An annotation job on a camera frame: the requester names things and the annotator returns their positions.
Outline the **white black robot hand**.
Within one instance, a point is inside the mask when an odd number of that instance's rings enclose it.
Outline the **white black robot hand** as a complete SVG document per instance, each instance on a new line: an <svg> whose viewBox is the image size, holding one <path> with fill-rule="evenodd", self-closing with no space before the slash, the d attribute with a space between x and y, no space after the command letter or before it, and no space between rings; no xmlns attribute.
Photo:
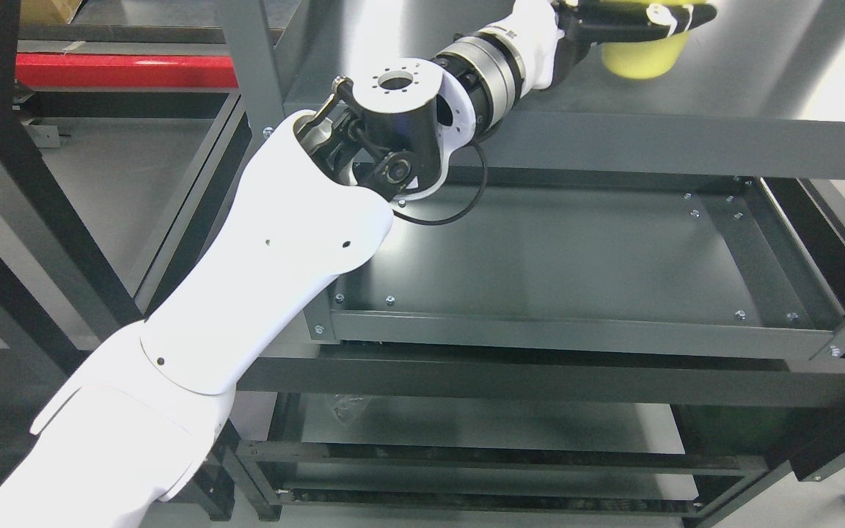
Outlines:
<svg viewBox="0 0 845 528"><path fill-rule="evenodd" d="M497 30L511 41L514 81L520 90L556 86L596 45L657 39L654 28L634 24L634 7L626 12L613 2L514 2Z"/></svg>

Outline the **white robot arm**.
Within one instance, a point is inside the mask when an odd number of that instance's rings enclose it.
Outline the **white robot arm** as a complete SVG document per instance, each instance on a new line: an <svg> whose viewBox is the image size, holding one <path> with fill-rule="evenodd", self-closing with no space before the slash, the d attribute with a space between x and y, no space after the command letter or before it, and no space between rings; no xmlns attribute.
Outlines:
<svg viewBox="0 0 845 528"><path fill-rule="evenodd" d="M239 177L213 243L145 320L107 338L34 418L0 485L0 527L137 527L197 474L239 378L306 304L365 264L390 203L445 180L521 94L517 51L489 33L436 57L370 62L318 111L278 124Z"/></svg>

